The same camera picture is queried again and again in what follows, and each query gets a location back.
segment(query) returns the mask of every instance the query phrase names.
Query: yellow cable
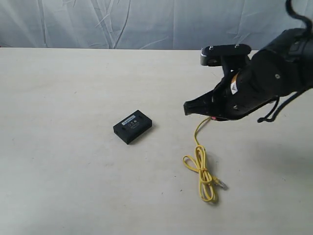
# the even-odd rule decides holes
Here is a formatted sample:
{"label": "yellow cable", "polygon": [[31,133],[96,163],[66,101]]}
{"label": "yellow cable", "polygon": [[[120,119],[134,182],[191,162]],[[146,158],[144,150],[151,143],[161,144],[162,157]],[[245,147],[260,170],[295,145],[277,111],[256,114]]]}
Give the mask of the yellow cable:
{"label": "yellow cable", "polygon": [[[208,123],[211,120],[211,117],[206,118],[197,126],[194,139],[196,142],[195,148],[195,157],[193,158],[190,155],[186,155],[182,158],[185,166],[196,173],[199,174],[199,195],[201,199],[205,202],[217,203],[219,200],[218,194],[216,192],[215,186],[220,186],[223,189],[227,189],[227,186],[217,177],[210,174],[206,167],[206,152],[205,148],[199,144],[197,140],[197,134],[199,129],[204,124]],[[190,166],[187,161],[190,160],[195,165],[195,168]]]}

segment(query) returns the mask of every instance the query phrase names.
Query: white sticker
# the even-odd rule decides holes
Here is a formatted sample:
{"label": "white sticker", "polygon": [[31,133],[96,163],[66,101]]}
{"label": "white sticker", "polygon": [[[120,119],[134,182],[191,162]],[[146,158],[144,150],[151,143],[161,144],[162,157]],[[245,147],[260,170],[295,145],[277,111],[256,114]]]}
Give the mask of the white sticker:
{"label": "white sticker", "polygon": [[236,80],[234,82],[230,83],[230,91],[232,94],[235,94],[238,91]]}
{"label": "white sticker", "polygon": [[125,126],[128,122],[130,122],[131,120],[133,120],[136,116],[132,115],[129,118],[127,118],[125,121],[122,122],[122,125]]}

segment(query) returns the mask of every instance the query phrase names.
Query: white table surface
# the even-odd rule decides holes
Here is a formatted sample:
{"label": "white table surface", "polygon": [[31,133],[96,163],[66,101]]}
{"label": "white table surface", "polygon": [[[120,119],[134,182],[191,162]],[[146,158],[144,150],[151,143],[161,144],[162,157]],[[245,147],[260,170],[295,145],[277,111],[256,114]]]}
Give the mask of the white table surface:
{"label": "white table surface", "polygon": [[[220,204],[198,196],[193,154],[203,116],[183,103],[221,68],[198,51],[0,49],[0,234],[313,233],[313,92],[274,123],[211,122],[199,134]],[[154,127],[131,145],[113,125],[141,110]]]}

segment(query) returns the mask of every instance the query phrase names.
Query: black plastic casing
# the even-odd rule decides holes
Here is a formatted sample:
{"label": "black plastic casing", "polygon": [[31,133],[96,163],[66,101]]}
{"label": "black plastic casing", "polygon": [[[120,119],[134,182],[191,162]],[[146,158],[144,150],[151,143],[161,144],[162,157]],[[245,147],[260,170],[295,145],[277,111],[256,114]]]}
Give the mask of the black plastic casing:
{"label": "black plastic casing", "polygon": [[126,144],[129,144],[152,126],[152,120],[137,110],[113,127]]}

